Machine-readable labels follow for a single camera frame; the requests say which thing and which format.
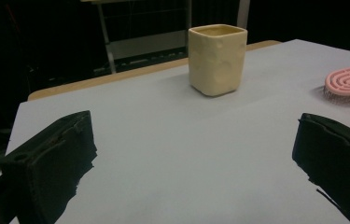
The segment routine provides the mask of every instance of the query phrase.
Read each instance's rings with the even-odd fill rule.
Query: beige ceramic cup
[[[189,82],[208,96],[238,89],[244,68],[247,30],[225,24],[189,29]]]

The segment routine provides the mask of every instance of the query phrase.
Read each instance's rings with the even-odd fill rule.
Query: table
[[[248,51],[220,97],[194,90],[185,64],[36,99],[7,152],[90,110],[98,157],[57,223],[349,223],[291,159],[302,113],[350,127],[350,106],[321,92],[347,66],[350,51],[292,40]]]

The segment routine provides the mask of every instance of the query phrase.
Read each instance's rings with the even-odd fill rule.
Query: pink hair brush
[[[350,104],[350,67],[326,77],[324,95],[333,103]]]

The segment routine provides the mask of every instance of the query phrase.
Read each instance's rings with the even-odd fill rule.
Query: brush bristle
[[[329,89],[326,87],[323,89],[323,95],[326,97],[326,99],[336,105],[350,105],[350,96],[337,95],[329,91]]]

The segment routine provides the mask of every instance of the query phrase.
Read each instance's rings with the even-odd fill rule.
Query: table edge
[[[246,50],[261,49],[261,48],[269,47],[280,43],[281,42],[276,40],[265,40],[265,41],[261,41],[253,44],[248,44],[246,46]],[[142,75],[159,72],[159,71],[170,69],[173,67],[186,65],[188,64],[188,62],[189,62],[189,59],[184,58],[180,60],[170,61],[167,63],[158,63],[151,66],[137,68],[137,69],[121,72],[121,73],[116,73],[113,75],[94,77],[94,78],[81,80],[78,82],[72,82],[72,83],[68,83],[68,84],[64,84],[56,87],[46,88],[43,90],[34,91],[31,94],[29,94],[27,101],[32,101],[32,100],[36,100],[36,99],[40,99],[40,98],[44,98],[44,97],[48,97],[56,94],[61,94],[69,91],[82,90],[85,88],[94,87],[94,86],[106,84],[109,82],[120,81],[125,78],[139,77]]]

